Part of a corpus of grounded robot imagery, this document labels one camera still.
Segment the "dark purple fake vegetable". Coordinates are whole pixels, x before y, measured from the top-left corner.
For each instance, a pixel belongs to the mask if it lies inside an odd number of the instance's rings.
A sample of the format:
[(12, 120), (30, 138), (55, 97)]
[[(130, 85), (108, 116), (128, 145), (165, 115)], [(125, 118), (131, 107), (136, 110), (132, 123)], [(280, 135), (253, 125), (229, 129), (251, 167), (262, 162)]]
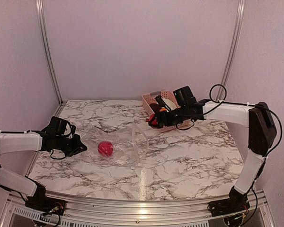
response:
[(157, 103), (151, 103), (151, 104), (149, 104), (149, 106), (150, 106), (150, 108), (152, 109), (152, 111), (154, 113), (159, 112), (160, 109), (161, 109), (161, 106), (159, 104), (157, 104)]

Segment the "red fake apple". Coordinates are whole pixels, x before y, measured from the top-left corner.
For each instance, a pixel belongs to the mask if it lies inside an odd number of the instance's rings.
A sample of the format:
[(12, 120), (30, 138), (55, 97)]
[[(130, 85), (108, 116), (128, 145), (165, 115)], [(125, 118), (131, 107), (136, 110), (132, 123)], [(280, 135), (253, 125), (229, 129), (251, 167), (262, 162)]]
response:
[(98, 152), (100, 155), (105, 157), (112, 156), (114, 151), (113, 144), (109, 141), (102, 141), (98, 144)]

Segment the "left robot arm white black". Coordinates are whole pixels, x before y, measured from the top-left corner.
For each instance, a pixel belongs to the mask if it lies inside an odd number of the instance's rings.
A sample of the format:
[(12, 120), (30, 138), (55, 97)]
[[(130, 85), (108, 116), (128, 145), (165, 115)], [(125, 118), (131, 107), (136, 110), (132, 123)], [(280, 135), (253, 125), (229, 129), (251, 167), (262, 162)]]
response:
[[(76, 126), (53, 116), (41, 131), (0, 131), (0, 156), (18, 152), (53, 152), (59, 150), (64, 157), (72, 157), (87, 150), (76, 134)], [(26, 204), (47, 210), (50, 199), (46, 189), (38, 182), (21, 176), (0, 165), (0, 187), (27, 196)]]

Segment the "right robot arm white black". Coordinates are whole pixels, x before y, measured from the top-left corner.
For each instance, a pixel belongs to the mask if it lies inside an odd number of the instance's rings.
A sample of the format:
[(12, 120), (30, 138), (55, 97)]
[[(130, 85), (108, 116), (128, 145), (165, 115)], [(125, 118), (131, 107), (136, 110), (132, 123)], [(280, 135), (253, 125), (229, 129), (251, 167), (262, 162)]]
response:
[(208, 209), (213, 215), (218, 215), (248, 207), (248, 193), (261, 176), (269, 154), (281, 142), (283, 128), (280, 118), (266, 102), (230, 102), (224, 98), (214, 100), (211, 96), (198, 101), (188, 86), (175, 90), (173, 95), (178, 105), (175, 109), (161, 96), (155, 98), (161, 109), (149, 117), (150, 127), (178, 128), (185, 121), (222, 121), (243, 130), (247, 148), (240, 176), (228, 198), (210, 202)]

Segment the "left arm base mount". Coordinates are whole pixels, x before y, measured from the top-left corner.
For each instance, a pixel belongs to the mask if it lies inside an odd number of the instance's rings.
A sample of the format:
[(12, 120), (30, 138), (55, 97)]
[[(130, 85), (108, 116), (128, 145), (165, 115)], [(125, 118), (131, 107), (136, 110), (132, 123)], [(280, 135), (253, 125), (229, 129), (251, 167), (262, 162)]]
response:
[(51, 213), (63, 215), (66, 201), (51, 197), (28, 197), (25, 206), (34, 210), (42, 211), (44, 215)]

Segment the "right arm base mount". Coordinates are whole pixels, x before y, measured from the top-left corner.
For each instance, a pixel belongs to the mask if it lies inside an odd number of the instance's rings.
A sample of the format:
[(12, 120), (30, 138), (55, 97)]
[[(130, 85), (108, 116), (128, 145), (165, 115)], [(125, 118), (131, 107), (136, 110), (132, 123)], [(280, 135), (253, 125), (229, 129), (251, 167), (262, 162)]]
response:
[(250, 204), (247, 199), (243, 200), (242, 202), (237, 202), (235, 199), (231, 198), (212, 201), (209, 202), (207, 206), (207, 209), (211, 213), (212, 217), (246, 211), (249, 208)]

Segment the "white fake cabbage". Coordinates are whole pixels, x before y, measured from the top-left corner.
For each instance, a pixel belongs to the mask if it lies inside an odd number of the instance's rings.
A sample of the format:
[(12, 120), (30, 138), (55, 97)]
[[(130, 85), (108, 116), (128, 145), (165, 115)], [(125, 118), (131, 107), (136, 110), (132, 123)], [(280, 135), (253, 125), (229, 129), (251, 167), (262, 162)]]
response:
[(175, 110), (177, 109), (177, 105), (172, 102), (170, 99), (165, 99), (164, 102), (166, 103), (166, 105), (171, 109), (171, 110)]

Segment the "clear zip top bag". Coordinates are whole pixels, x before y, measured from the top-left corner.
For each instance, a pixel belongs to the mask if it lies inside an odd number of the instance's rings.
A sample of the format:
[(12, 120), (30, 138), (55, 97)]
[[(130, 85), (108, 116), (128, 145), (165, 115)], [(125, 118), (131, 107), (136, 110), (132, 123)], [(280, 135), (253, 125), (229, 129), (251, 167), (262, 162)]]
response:
[[(81, 138), (87, 150), (82, 155), (90, 162), (101, 166), (141, 166), (142, 158), (149, 149), (149, 140), (137, 124), (131, 123), (114, 132), (104, 132), (92, 126)], [(113, 144), (112, 156), (99, 154), (98, 144), (109, 141)]]

